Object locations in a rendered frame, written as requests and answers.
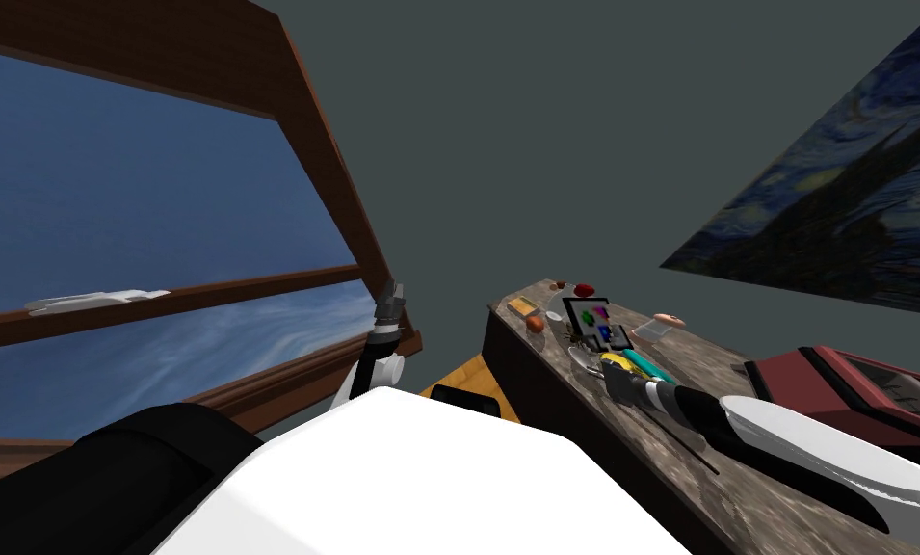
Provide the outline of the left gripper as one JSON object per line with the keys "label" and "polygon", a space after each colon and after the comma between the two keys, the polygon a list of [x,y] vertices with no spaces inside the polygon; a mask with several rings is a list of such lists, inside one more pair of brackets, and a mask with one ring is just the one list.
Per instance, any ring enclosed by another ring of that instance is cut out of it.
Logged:
{"label": "left gripper", "polygon": [[387,282],[382,293],[377,296],[377,323],[399,323],[404,313],[405,304],[404,285],[396,280]]}

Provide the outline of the dark blue swirl painting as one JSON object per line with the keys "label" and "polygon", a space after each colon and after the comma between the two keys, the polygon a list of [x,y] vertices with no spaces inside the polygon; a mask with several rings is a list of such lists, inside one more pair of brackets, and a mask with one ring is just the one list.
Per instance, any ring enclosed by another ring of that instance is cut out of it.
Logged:
{"label": "dark blue swirl painting", "polygon": [[920,313],[920,25],[664,267]]}

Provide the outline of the red box appliance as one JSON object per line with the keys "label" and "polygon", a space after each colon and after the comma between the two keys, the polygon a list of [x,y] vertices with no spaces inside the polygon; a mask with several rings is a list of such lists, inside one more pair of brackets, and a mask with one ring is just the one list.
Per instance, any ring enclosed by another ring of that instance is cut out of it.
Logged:
{"label": "red box appliance", "polygon": [[757,398],[920,464],[920,374],[826,346],[744,364]]}

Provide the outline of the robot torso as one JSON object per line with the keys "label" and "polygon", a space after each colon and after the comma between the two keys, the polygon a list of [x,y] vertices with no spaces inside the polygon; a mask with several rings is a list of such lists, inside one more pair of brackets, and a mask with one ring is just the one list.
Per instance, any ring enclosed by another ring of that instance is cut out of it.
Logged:
{"label": "robot torso", "polygon": [[691,555],[571,441],[380,387],[254,451],[153,555]]}

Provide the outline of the teal stick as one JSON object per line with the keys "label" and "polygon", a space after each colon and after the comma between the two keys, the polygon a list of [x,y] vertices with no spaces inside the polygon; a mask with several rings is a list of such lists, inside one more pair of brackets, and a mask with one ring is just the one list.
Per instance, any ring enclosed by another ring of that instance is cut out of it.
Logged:
{"label": "teal stick", "polygon": [[637,373],[644,376],[644,378],[656,382],[676,384],[671,375],[660,369],[652,362],[648,361],[645,357],[641,356],[636,351],[632,349],[624,349],[621,351],[621,355],[626,358],[629,363],[636,369]]}

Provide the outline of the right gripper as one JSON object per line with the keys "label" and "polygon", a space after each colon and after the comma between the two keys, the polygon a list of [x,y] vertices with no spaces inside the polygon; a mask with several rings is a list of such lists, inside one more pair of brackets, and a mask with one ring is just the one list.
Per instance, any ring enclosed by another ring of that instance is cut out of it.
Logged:
{"label": "right gripper", "polygon": [[626,407],[648,407],[647,380],[615,365],[602,365],[604,385],[609,397]]}

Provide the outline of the brown framed window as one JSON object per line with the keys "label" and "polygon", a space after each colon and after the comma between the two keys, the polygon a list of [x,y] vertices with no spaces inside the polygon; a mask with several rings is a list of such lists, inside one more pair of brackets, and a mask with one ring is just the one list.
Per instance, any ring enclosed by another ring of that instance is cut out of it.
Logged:
{"label": "brown framed window", "polygon": [[0,486],[149,405],[330,397],[389,278],[276,13],[0,0]]}

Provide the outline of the black tablet with coloured shapes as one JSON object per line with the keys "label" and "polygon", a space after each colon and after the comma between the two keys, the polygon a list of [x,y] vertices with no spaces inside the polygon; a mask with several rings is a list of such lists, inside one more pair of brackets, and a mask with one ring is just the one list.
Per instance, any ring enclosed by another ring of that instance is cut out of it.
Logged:
{"label": "black tablet with coloured shapes", "polygon": [[623,326],[611,321],[607,297],[564,297],[562,304],[573,334],[591,351],[621,352],[632,348]]}

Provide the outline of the silver metal utensil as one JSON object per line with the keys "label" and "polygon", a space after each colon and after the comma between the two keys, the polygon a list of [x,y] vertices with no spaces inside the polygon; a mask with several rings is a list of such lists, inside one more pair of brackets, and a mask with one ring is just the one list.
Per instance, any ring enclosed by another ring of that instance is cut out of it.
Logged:
{"label": "silver metal utensil", "polygon": [[596,364],[596,359],[593,358],[587,351],[575,346],[570,346],[567,349],[567,353],[569,354],[570,358],[576,364],[582,367],[587,373],[595,376],[598,379],[604,379],[604,372],[602,372],[602,370]]}

